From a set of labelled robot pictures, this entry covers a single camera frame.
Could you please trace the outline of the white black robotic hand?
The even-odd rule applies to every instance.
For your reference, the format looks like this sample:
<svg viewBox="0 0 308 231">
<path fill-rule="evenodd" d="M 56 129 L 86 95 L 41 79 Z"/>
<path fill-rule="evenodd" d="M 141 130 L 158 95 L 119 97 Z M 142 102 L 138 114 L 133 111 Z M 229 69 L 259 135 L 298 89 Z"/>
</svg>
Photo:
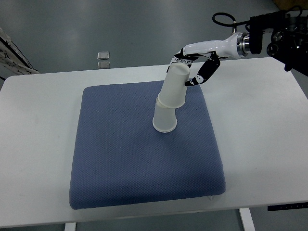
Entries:
<svg viewBox="0 0 308 231">
<path fill-rule="evenodd" d="M 249 40 L 249 34 L 238 32 L 225 40 L 188 44 L 173 56 L 170 63 L 183 63 L 191 67 L 198 58 L 207 57 L 196 76 L 185 82 L 186 87 L 200 85 L 208 81 L 217 71 L 220 66 L 220 59 L 246 57 L 250 52 Z"/>
</svg>

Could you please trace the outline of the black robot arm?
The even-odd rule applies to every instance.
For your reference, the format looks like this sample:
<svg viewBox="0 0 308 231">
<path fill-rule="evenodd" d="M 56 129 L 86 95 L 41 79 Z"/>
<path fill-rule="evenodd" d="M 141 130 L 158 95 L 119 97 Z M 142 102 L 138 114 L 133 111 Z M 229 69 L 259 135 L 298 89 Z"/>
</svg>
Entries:
<svg viewBox="0 0 308 231">
<path fill-rule="evenodd" d="M 286 72 L 292 69 L 308 75 L 308 17 L 303 8 L 295 5 L 288 10 L 250 17 L 248 21 L 236 22 L 228 13 L 215 13 L 212 21 L 220 26 L 231 27 L 236 32 L 244 25 L 247 33 L 240 33 L 236 45 L 240 55 L 260 54 L 263 35 L 271 33 L 267 54 L 284 64 Z"/>
</svg>

